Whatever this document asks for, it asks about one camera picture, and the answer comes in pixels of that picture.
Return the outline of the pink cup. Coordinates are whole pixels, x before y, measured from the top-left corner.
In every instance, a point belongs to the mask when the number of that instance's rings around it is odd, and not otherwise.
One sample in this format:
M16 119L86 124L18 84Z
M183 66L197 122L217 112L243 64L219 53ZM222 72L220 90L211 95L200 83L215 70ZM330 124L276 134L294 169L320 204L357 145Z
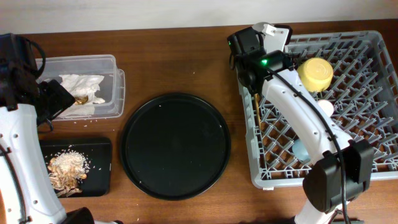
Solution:
M331 102L329 102L328 100L318 100L317 103L328 117L332 116L335 109Z

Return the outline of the white napkin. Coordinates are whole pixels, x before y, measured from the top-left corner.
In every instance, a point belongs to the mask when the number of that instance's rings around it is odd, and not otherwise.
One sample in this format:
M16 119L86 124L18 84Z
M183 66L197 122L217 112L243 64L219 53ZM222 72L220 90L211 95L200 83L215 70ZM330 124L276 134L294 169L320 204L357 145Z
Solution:
M73 97L88 96L88 102L84 105L75 103L59 115L61 118L70 116L89 116L94 115L94 105L105 103L103 98L97 97L96 93L101 90L100 83L104 80L102 75L59 75L62 79L61 86L66 89Z

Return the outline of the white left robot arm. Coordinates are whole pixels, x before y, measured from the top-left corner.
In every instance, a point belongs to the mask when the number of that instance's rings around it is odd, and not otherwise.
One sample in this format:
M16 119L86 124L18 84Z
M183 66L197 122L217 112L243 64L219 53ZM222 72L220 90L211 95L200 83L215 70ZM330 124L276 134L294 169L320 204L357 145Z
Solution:
M50 183L38 126L74 104L59 82L37 83L46 56L34 41L1 35L1 195L8 223L96 223L86 207L66 212Z

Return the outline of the yellow bowl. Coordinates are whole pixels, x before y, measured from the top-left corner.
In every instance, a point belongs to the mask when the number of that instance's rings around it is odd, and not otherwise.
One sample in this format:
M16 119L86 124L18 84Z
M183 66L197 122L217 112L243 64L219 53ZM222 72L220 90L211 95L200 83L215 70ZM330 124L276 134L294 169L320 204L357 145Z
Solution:
M298 75L309 92L325 91L331 84L333 68L323 58L310 58L297 69Z

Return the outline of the brown snack wrapper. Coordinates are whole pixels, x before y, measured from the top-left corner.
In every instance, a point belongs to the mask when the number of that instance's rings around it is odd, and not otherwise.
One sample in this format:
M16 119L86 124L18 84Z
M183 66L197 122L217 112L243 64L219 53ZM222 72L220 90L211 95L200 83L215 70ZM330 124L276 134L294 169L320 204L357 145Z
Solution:
M88 96L76 96L75 105L84 105L88 102Z

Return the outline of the wooden chopstick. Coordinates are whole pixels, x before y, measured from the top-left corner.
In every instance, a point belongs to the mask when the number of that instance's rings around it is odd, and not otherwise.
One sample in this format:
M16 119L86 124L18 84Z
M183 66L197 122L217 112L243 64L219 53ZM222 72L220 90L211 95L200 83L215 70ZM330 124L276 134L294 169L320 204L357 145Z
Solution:
M261 129L261 115L260 115L260 110L259 110L259 100L260 96L256 93L254 95L254 104L255 104L255 110L256 110L256 118L258 122L259 129Z

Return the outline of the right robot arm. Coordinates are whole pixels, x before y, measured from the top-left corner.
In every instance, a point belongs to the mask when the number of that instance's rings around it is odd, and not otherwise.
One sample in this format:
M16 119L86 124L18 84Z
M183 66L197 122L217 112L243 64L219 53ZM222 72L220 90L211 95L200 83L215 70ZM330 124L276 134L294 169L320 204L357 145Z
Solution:
M348 203L367 191L374 151L339 128L305 89L292 59L273 50L279 24L247 27L228 36L229 66L250 94L270 101L303 142L313 164L303 180L307 201L293 223L350 223Z

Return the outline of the light blue cup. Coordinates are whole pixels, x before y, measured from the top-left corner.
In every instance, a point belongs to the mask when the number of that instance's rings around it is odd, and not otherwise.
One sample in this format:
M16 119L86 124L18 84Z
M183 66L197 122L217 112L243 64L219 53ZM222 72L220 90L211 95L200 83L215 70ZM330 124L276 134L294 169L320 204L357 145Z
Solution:
M294 141L294 144L292 145L292 152L294 156L300 161L307 161L310 159L307 149L300 139Z

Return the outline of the food scraps and rice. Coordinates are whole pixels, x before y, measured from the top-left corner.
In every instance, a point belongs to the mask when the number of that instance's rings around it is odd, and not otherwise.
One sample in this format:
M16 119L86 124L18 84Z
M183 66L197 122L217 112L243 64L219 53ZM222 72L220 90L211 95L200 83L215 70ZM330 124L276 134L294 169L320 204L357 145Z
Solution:
M56 196L65 198L82 193L81 184L90 167L83 153L68 149L52 155L47 170Z

